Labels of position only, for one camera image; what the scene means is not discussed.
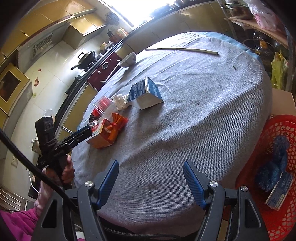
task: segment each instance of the red cabinet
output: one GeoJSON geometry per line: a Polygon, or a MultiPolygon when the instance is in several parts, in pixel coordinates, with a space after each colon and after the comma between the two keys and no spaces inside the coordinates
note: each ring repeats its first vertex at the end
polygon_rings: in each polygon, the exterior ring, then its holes
{"type": "Polygon", "coordinates": [[[115,52],[110,54],[89,77],[87,83],[99,91],[104,85],[101,81],[107,79],[120,60],[122,59],[115,52]]]}

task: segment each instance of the pink plastic bag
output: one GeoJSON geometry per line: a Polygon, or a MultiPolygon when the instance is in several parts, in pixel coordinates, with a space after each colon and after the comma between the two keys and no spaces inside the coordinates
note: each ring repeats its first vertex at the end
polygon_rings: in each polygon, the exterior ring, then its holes
{"type": "Polygon", "coordinates": [[[265,7],[260,0],[244,0],[254,15],[259,27],[272,31],[284,33],[284,28],[275,13],[265,7]]]}

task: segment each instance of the yellow plastic bag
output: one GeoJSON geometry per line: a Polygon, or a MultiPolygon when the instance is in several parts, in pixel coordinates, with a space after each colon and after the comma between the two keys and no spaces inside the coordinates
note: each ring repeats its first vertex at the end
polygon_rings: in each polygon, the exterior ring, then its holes
{"type": "Polygon", "coordinates": [[[281,90],[284,88],[284,77],[288,70],[288,61],[281,54],[281,51],[275,52],[274,60],[271,62],[272,74],[271,83],[272,87],[281,90]]]}

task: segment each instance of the orange package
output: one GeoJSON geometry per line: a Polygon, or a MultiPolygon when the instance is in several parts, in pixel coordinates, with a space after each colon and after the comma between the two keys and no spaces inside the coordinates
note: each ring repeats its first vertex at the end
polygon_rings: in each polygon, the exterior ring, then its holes
{"type": "Polygon", "coordinates": [[[101,122],[93,121],[92,135],[86,142],[96,149],[102,149],[114,144],[119,131],[126,125],[128,119],[112,113],[113,122],[103,119],[101,122]]]}

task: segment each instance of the blue clamp handle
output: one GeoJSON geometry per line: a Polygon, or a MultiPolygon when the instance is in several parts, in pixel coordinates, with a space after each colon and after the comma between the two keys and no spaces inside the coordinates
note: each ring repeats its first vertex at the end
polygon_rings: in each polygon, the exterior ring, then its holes
{"type": "Polygon", "coordinates": [[[206,201],[206,198],[208,197],[207,184],[210,181],[205,174],[196,170],[191,161],[184,162],[183,174],[196,204],[203,210],[206,210],[208,205],[206,201]]]}
{"type": "Polygon", "coordinates": [[[97,210],[100,210],[107,203],[118,173],[119,163],[117,160],[114,160],[109,163],[103,172],[98,173],[95,177],[94,197],[96,198],[95,204],[97,210]]]}

